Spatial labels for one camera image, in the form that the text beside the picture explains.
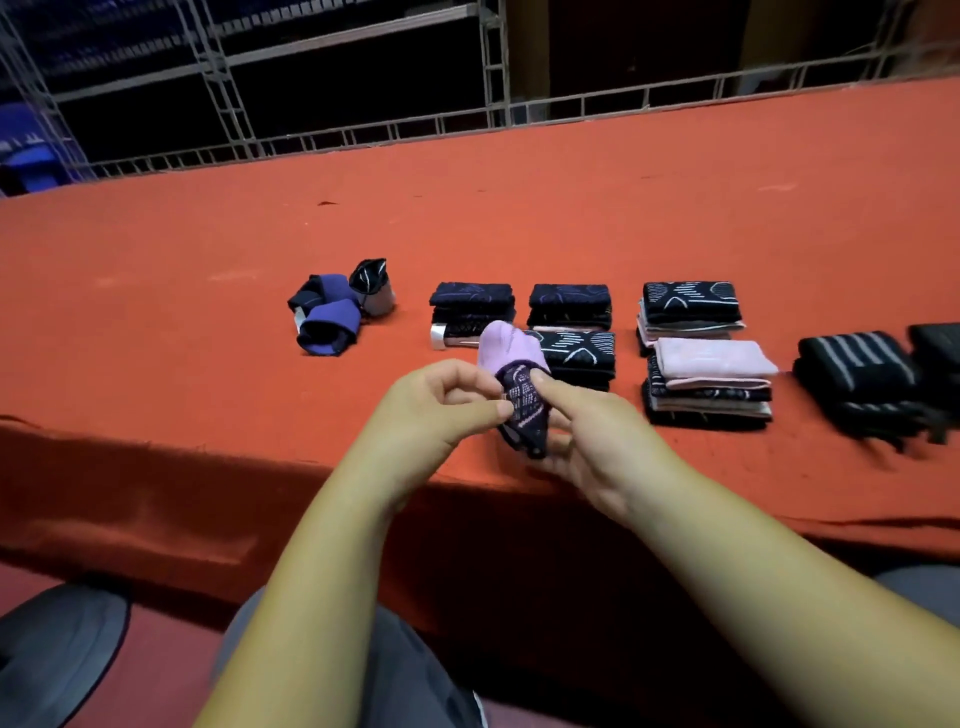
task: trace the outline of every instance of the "gray pants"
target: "gray pants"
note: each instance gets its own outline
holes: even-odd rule
[[[227,628],[213,679],[220,676],[263,596],[254,594]],[[481,728],[473,694],[454,685],[437,657],[396,614],[376,607],[359,728]]]

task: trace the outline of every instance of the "lavender sock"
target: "lavender sock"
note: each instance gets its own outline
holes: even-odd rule
[[[480,335],[477,365],[496,376],[514,404],[514,414],[498,428],[503,439],[535,460],[546,457],[550,406],[530,380],[532,369],[550,371],[540,342],[506,322],[494,321]]]

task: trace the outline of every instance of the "folded sock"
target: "folded sock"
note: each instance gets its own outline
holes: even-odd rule
[[[436,306],[433,309],[431,322],[434,324],[460,324],[467,321],[477,321],[484,324],[491,321],[509,321],[512,323],[515,316],[516,309],[512,306],[486,311],[469,311],[464,308]]]
[[[603,283],[597,285],[537,283],[530,292],[531,308],[605,310],[610,306],[610,289]]]
[[[441,283],[430,297],[430,305],[474,312],[510,308],[514,302],[510,283]]]
[[[667,389],[762,389],[778,372],[756,341],[662,338],[655,349]]]
[[[477,366],[496,376],[514,404],[514,414],[498,428],[503,439],[533,459],[546,457],[550,407],[530,379],[531,369],[550,371],[540,342],[506,322],[494,321],[480,336]]]
[[[650,394],[649,381],[643,382],[642,392],[643,409],[646,413],[647,419],[652,425],[743,432],[764,429],[767,426],[767,421],[769,419],[764,417],[744,417],[740,414],[732,415],[715,412],[708,413],[703,411],[658,411],[655,407],[655,400]]]
[[[920,373],[896,339],[883,331],[801,339],[811,385],[837,401],[916,398]]]
[[[694,398],[660,398],[651,395],[653,407],[658,412],[706,412],[709,414],[737,415],[773,419],[770,402],[736,400],[697,400]]]
[[[540,342],[540,349],[551,370],[558,367],[585,372],[609,373],[616,371],[613,353],[614,334],[608,331],[580,333],[576,331],[527,331]]]
[[[906,332],[924,373],[960,374],[960,324],[917,324]]]
[[[356,342],[360,307],[354,299],[314,306],[297,334],[297,343],[317,356],[339,356]]]
[[[732,323],[741,319],[733,284],[725,280],[644,283],[643,305],[650,324],[678,321]]]
[[[713,331],[742,331],[746,324],[740,321],[671,321],[659,324],[651,324],[647,318],[646,304],[640,299],[640,312],[637,314],[637,322],[642,323],[643,327],[651,335],[659,334],[661,336],[684,336],[688,335],[695,338],[699,334],[710,334]]]
[[[735,326],[724,324],[719,328],[699,328],[692,330],[667,331],[665,329],[651,329],[643,320],[643,314],[636,315],[636,338],[639,339],[641,347],[650,349],[661,337],[675,339],[729,339],[731,331],[740,331],[746,328],[744,326]]]
[[[850,437],[875,437],[903,452],[903,438],[914,437],[924,429],[927,413],[913,400],[858,402],[838,400],[824,386],[824,375],[813,358],[801,357],[793,363],[793,374],[817,402],[824,416]]]
[[[609,307],[597,311],[577,311],[569,308],[533,308],[527,317],[528,328],[597,328],[610,330],[613,316]]]
[[[474,336],[448,336],[447,324],[432,324],[430,326],[430,346],[438,352],[452,347],[477,349],[480,346],[480,334]]]
[[[737,387],[701,387],[698,389],[671,390],[667,388],[666,378],[660,371],[657,353],[650,352],[647,357],[647,380],[650,382],[652,397],[659,400],[667,399],[695,399],[695,400],[724,400],[724,401],[770,401],[773,390],[770,386],[759,389],[741,389]]]
[[[387,258],[361,260],[350,274],[349,286],[360,310],[368,316],[383,316],[394,310],[396,295],[387,275]]]

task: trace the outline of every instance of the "finger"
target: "finger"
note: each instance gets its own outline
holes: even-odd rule
[[[540,396],[559,409],[568,420],[575,420],[588,404],[590,395],[596,394],[589,389],[557,381],[540,369],[534,369],[530,378]]]
[[[569,432],[573,427],[573,423],[563,412],[554,407],[550,410],[548,426],[553,427],[554,429],[561,429],[564,432]]]
[[[568,457],[573,449],[573,436],[566,432],[547,432],[546,451],[549,455]]]
[[[490,372],[460,359],[445,359],[420,370],[439,400],[451,389],[477,392],[488,399],[503,394],[503,387]]]
[[[459,387],[451,389],[444,397],[444,404],[467,404],[472,401],[483,401],[486,397],[479,392],[467,392]]]
[[[465,437],[503,425],[512,414],[514,406],[507,400],[480,400],[445,406],[444,439],[450,445],[456,445]]]

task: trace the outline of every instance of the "black and white patterned sock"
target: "black and white patterned sock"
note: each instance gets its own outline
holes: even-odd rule
[[[498,429],[511,448],[542,460],[546,457],[550,408],[530,379],[531,369],[540,367],[530,361],[512,361],[496,373],[507,399],[514,404],[514,414]]]
[[[835,401],[892,402],[917,398],[920,372],[883,331],[801,339],[797,346],[810,387]]]
[[[740,321],[733,284],[725,280],[663,281],[643,284],[643,309],[650,324],[680,321]]]
[[[394,310],[396,294],[387,275],[387,258],[361,260],[349,278],[360,310],[368,316],[384,316]]]

